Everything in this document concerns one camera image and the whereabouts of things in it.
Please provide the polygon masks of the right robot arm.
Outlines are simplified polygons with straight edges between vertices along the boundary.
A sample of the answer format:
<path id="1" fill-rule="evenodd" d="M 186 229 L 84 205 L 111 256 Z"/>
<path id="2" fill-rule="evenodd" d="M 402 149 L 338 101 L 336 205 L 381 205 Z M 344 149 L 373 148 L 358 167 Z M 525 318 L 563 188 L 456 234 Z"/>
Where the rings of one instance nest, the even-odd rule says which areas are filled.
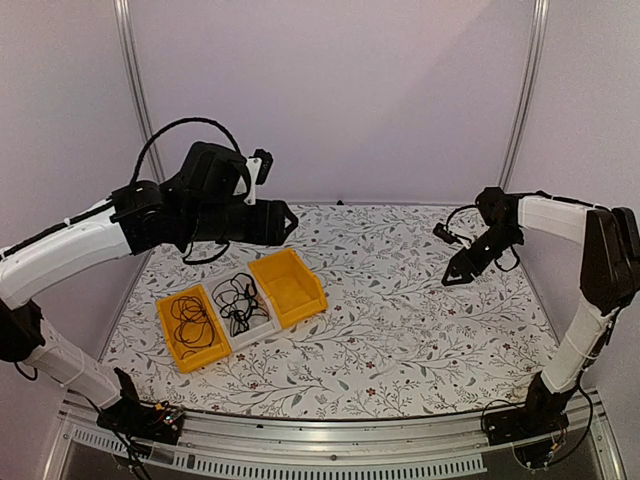
<path id="1" fill-rule="evenodd" d="M 472 207 L 487 228 L 476 239 L 453 232 L 449 222 L 439 222 L 433 229 L 441 240 L 461 247 L 447 265 L 445 286 L 471 283 L 496 265 L 505 251 L 523 244 L 527 230 L 582 248 L 576 313 L 557 352 L 534 376 L 517 415 L 521 432 L 537 436 L 564 410 L 582 374 L 609 343 L 618 316 L 639 291 L 636 218 L 626 207 L 606 208 L 543 191 L 507 193 L 499 187 L 485 188 Z"/>

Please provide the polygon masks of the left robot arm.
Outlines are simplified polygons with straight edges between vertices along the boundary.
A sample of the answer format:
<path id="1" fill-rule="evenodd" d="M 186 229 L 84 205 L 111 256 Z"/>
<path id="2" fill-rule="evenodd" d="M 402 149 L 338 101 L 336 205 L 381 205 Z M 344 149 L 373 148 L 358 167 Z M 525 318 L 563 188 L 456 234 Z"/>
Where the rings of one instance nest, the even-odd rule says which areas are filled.
<path id="1" fill-rule="evenodd" d="M 262 200 L 272 155 L 249 157 L 198 141 L 162 183 L 140 179 L 138 156 L 129 183 L 90 209 L 1 251 L 1 359 L 28 365 L 85 396 L 128 434 L 148 426 L 148 412 L 128 374 L 108 369 L 62 337 L 34 298 L 96 265 L 172 245 L 186 256 L 197 242 L 281 246 L 299 220 L 282 200 Z"/>

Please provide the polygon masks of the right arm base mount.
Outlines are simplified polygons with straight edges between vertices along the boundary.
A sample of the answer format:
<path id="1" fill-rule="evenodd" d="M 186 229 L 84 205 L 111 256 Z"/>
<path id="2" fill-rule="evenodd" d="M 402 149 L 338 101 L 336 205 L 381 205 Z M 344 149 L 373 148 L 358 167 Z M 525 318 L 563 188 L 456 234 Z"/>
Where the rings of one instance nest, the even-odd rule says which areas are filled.
<path id="1" fill-rule="evenodd" d="M 531 439 L 563 431 L 569 421 L 565 413 L 577 386 L 563 393 L 551 392 L 540 373 L 534 375 L 522 406 L 481 415 L 480 426 L 491 446 Z M 560 440 L 529 443 L 514 450 L 516 460 L 524 467 L 549 467 L 561 445 Z"/>

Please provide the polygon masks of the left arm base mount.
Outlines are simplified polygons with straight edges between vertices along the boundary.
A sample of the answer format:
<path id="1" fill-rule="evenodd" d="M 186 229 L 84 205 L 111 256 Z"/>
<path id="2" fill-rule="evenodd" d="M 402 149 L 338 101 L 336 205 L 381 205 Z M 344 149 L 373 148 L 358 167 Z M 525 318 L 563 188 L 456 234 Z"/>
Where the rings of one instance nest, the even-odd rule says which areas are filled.
<path id="1" fill-rule="evenodd" d="M 120 368 L 114 372 L 120 397 L 114 405 L 99 409 L 97 425 L 128 437 L 176 445 L 185 421 L 184 408 L 168 401 L 145 404 L 131 377 Z"/>

